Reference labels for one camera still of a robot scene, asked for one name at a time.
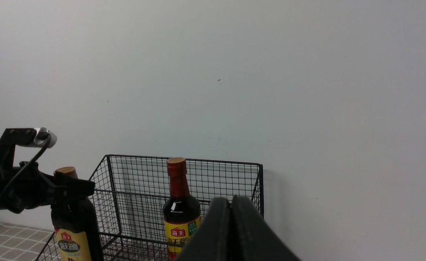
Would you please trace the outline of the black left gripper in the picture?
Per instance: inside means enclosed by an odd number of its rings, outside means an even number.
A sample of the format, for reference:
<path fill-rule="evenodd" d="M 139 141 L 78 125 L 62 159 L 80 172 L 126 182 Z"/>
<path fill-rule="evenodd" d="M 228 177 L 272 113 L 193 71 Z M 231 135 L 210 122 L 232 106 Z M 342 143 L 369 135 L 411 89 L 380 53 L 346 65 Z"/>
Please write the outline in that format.
<path fill-rule="evenodd" d="M 29 145 L 35 136 L 33 128 L 7 128 L 0 138 L 0 210 L 21 213 L 49 204 L 49 197 L 40 196 L 47 193 L 54 184 L 51 201 L 55 204 L 68 204 L 85 199 L 95 193 L 95 182 L 72 177 L 50 177 L 38 169 L 37 159 L 32 163 L 20 162 L 14 166 L 16 147 L 31 148 Z M 38 148 L 42 154 L 48 148 Z"/>

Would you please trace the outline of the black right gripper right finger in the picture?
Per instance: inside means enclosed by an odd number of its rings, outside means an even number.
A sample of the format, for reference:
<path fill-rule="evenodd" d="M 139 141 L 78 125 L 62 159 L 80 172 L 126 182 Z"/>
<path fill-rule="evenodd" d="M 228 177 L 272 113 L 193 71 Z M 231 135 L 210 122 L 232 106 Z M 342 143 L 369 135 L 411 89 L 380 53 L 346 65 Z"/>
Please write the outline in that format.
<path fill-rule="evenodd" d="M 299 261 L 265 222 L 249 198 L 231 203 L 232 261 Z"/>

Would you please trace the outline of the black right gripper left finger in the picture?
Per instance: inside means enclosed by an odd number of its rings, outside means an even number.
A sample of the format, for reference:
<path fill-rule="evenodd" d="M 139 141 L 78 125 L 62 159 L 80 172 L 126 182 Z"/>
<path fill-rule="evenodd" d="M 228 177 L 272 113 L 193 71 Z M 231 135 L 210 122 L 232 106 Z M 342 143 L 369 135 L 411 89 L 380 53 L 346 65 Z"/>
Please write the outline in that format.
<path fill-rule="evenodd" d="M 176 261 L 227 261 L 231 207 L 226 198 L 214 198 L 194 236 Z"/>

